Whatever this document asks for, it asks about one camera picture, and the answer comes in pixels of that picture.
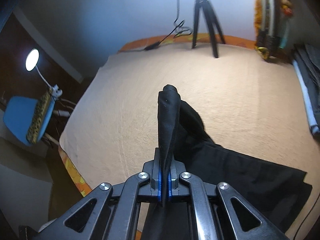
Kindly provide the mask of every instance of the patterned cushion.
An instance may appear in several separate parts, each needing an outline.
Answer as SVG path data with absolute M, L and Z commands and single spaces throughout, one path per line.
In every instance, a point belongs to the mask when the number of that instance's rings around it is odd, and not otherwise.
M 35 112 L 32 117 L 31 125 L 28 129 L 26 139 L 28 142 L 35 144 L 41 129 L 44 117 L 47 113 L 48 106 L 51 101 L 51 94 L 47 91 L 43 96 L 40 97 L 36 103 Z

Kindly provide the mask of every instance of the tripod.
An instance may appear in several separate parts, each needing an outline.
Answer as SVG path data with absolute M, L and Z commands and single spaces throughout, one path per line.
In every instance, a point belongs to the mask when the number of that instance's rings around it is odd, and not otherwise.
M 194 18 L 194 26 L 193 26 L 193 40 L 192 40 L 192 48 L 194 49 L 196 46 L 197 42 L 197 34 L 198 34 L 198 25 L 199 25 L 199 13 L 200 13 L 200 8 L 202 8 L 203 13 L 204 13 L 204 18 L 207 23 L 209 35 L 210 35 L 210 42 L 212 46 L 212 53 L 215 58 L 219 57 L 218 54 L 218 47 L 217 47 L 217 40 L 216 36 L 214 33 L 214 28 L 213 26 L 215 25 L 218 33 L 220 35 L 221 42 L 223 44 L 226 44 L 223 33 L 218 21 L 217 16 L 214 13 L 214 10 L 212 8 L 212 5 L 209 0 L 196 0 L 195 4 L 195 18 Z

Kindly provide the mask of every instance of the black cable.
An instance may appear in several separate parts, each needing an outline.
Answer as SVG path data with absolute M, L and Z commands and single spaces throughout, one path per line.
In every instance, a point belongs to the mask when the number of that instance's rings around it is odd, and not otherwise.
M 53 101 L 54 101 L 54 104 L 57 102 L 56 101 L 56 99 L 54 98 L 54 96 L 50 93 L 50 95 L 51 95 L 51 97 L 52 97 L 52 99 L 53 99 Z M 58 128 L 57 128 L 57 123 L 55 123 L 55 128 L 56 128 L 56 131 L 57 131 L 57 134 L 58 134 L 58 136 L 59 136 L 59 138 L 60 138 L 60 134 L 59 134 L 59 132 L 58 132 Z
M 54 103 L 56 103 L 56 102 L 60 103 L 60 104 L 67 110 L 67 112 L 71 115 L 71 113 L 70 113 L 70 111 L 68 110 L 68 108 L 67 108 L 66 105 L 64 105 L 63 103 L 61 103 L 61 101 L 60 101 L 58 98 L 57 98 L 57 99 L 54 98 L 54 96 L 53 96 L 52 94 L 50 94 L 50 95 L 51 95 Z
M 310 211 L 308 212 L 308 214 L 306 215 L 306 217 L 304 218 L 304 220 L 301 222 L 300 226 L 298 227 L 297 232 L 296 232 L 296 234 L 294 235 L 294 237 L 293 237 L 292 240 L 295 240 L 295 239 L 296 239 L 296 237 L 297 237 L 297 235 L 298 235 L 298 233 L 299 233 L 299 230 L 300 230 L 301 226 L 302 226 L 303 223 L 306 221 L 307 217 L 310 215 L 311 211 L 312 211 L 313 208 L 315 207 L 315 205 L 316 205 L 316 203 L 318 202 L 319 198 L 320 198 L 320 192 L 319 192 L 319 195 L 318 195 L 315 203 L 314 203 L 313 206 L 311 207 Z
M 178 25 L 176 24 L 176 22 L 178 21 L 180 16 L 180 0 L 177 0 L 177 18 L 175 19 L 175 21 L 173 22 L 173 25 L 178 27 L 178 31 L 177 29 L 175 29 L 176 35 L 173 38 L 179 37 L 179 36 L 188 36 L 192 34 L 192 29 L 190 27 L 187 26 L 183 26 L 185 23 L 185 20 L 183 20 L 182 22 L 180 22 Z
M 175 28 L 173 29 L 172 32 L 170 32 L 167 36 L 165 36 L 161 41 L 157 41 L 149 46 L 146 46 L 144 48 L 144 50 L 151 50 L 151 49 L 155 49 L 157 48 L 161 42 L 163 42 L 166 38 L 168 38 L 174 31 L 176 32 L 176 34 L 174 35 L 173 38 L 177 38 L 177 37 L 180 37 L 180 36 L 188 36 L 188 35 L 191 35 L 193 32 L 192 32 L 192 29 L 189 28 L 189 27 L 184 27 L 184 23 L 185 23 L 185 20 L 182 20 L 178 25 L 177 25 L 177 21 L 179 19 L 179 16 L 180 16 L 180 0 L 177 0 L 177 17 L 175 19 L 175 21 L 173 22 L 173 25 L 175 26 Z
M 0 101 L 0 104 L 7 108 L 7 106 L 3 102 Z

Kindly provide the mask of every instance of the black fabric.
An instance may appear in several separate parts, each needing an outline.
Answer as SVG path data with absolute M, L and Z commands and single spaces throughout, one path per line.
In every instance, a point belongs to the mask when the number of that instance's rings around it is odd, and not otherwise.
M 188 129 L 201 118 L 184 101 L 181 112 L 189 113 L 189 117 L 180 119 L 175 160 L 183 162 L 188 172 L 204 182 L 229 183 L 281 231 L 288 230 L 312 190 L 303 182 L 306 172 L 225 149 L 203 134 L 202 121 L 192 131 Z M 193 136 L 194 130 L 202 133 L 201 138 Z
M 310 44 L 295 44 L 294 47 L 293 56 L 308 89 L 315 119 L 320 124 L 320 50 Z
M 169 115 L 169 112 L 166 116 L 158 114 L 158 122 L 168 124 Z M 177 116 L 176 112 L 172 112 L 170 119 L 175 120 L 174 116 Z M 306 172 L 214 143 L 205 132 L 199 114 L 182 100 L 175 134 L 172 138 L 174 158 L 183 162 L 188 172 L 211 184 L 229 183 L 283 232 L 290 227 L 310 196 L 312 186 L 303 182 Z M 151 204 L 141 240 L 188 240 L 187 216 L 185 203 L 167 203 L 165 208 Z
M 33 230 L 29 226 L 19 226 L 18 231 L 20 240 L 31 240 L 34 236 L 38 234 L 37 231 Z
M 161 168 L 161 204 L 168 201 L 168 176 L 179 123 L 180 95 L 166 85 L 158 95 L 158 145 Z

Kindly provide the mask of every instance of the white lamp arm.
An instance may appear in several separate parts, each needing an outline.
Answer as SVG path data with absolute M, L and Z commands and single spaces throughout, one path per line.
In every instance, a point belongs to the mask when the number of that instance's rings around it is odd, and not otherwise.
M 38 71 L 38 73 L 39 73 L 40 77 L 41 77 L 41 78 L 43 79 L 43 81 L 48 85 L 48 87 L 49 87 L 49 88 L 52 88 L 52 86 L 50 86 L 50 85 L 49 85 L 49 83 L 47 82 L 47 80 L 45 80 L 45 78 L 41 75 L 41 73 L 40 73 L 40 71 L 39 71 L 39 69 L 38 69 L 37 65 L 36 65 L 36 69 L 37 69 L 37 71 Z

